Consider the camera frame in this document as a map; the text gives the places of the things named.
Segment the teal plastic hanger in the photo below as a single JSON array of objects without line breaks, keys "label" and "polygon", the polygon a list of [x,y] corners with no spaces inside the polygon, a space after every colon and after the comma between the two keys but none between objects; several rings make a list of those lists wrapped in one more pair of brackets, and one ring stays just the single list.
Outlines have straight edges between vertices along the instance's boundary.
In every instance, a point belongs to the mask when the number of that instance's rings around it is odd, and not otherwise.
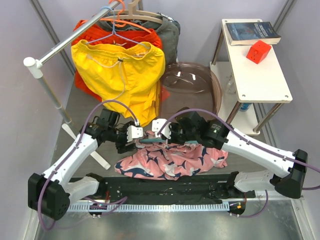
[{"label": "teal plastic hanger", "polygon": [[[174,143],[170,143],[169,139],[165,139],[164,137],[158,138],[155,137],[154,134],[151,134],[149,132],[145,133],[144,137],[142,139],[138,139],[135,140],[136,144],[146,144],[146,145],[150,145],[150,144],[174,144]],[[198,145],[199,143],[197,141],[189,141],[186,142],[185,144],[178,144],[178,145],[186,145],[186,144],[195,144]]]}]

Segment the pink whale print shorts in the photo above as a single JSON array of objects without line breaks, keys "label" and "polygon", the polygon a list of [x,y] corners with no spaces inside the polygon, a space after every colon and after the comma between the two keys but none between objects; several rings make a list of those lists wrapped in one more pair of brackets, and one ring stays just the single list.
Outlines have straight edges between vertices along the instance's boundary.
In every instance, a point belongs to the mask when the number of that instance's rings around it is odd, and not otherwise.
[{"label": "pink whale print shorts", "polygon": [[115,172],[137,179],[172,180],[228,166],[228,152],[201,144],[136,141],[137,152],[119,160]]}]

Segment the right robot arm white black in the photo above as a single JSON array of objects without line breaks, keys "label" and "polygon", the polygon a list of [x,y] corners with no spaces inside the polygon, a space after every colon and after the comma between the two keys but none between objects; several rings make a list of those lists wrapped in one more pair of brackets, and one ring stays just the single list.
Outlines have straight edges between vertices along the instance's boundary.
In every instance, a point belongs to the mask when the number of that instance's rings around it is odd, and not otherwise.
[{"label": "right robot arm white black", "polygon": [[199,109],[185,109],[169,118],[169,121],[176,121],[169,124],[173,143],[197,141],[207,149],[215,148],[237,154],[267,169],[251,173],[232,172],[230,182],[225,186],[230,197],[270,189],[291,199],[301,197],[307,172],[307,152],[275,148],[245,135],[217,115],[206,121],[199,112]]}]

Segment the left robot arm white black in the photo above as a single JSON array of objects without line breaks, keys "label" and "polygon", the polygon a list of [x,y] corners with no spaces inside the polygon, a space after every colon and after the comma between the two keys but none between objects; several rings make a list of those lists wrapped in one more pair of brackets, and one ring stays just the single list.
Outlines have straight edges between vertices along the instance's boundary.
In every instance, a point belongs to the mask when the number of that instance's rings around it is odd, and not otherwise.
[{"label": "left robot arm white black", "polygon": [[70,205],[87,197],[100,200],[107,192],[103,177],[89,173],[82,179],[71,178],[85,159],[104,142],[115,144],[123,154],[135,148],[134,140],[143,137],[143,128],[137,121],[117,126],[119,113],[103,109],[92,122],[84,124],[66,152],[42,174],[33,173],[27,183],[27,205],[55,221],[60,220]]}]

